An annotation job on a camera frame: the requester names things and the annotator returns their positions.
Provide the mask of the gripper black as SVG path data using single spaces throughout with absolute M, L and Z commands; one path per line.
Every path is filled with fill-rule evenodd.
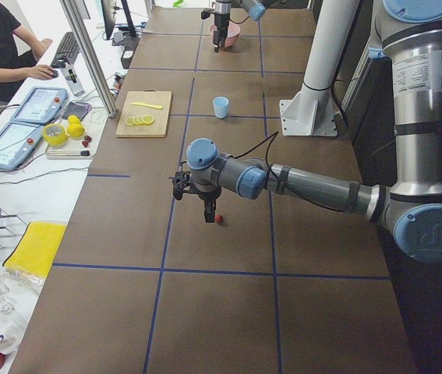
M 208 192 L 199 192 L 199 197 L 204 201 L 204 219 L 206 223 L 216 220 L 216 200 L 220 195 L 221 187 Z
M 218 31 L 213 32 L 214 52 L 218 53 L 220 49 L 225 48 L 225 41 L 230 22 L 230 12 L 232 7 L 231 0 L 214 1 L 214 24 Z

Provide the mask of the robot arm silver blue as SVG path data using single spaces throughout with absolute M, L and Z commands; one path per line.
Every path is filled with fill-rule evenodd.
M 368 55 L 389 58 L 397 180 L 366 186 L 267 160 L 221 153 L 193 140 L 173 195 L 196 194 L 206 222 L 223 189 L 255 199 L 263 189 L 323 208 L 357 213 L 387 229 L 397 247 L 424 263 L 442 262 L 442 1 L 376 1 Z
M 214 25 L 216 30 L 213 32 L 214 51 L 218 53 L 221 48 L 225 47 L 225 42 L 228 38 L 228 27 L 231 22 L 232 4 L 235 3 L 241 9 L 244 9 L 247 16 L 257 21 L 263 14 L 278 1 L 260 1 L 260 0 L 246 0 L 246 1 L 231 1 L 231 0 L 217 0 L 214 1 L 212 9 L 203 11 L 202 17 L 208 18 L 208 13 L 214 17 Z

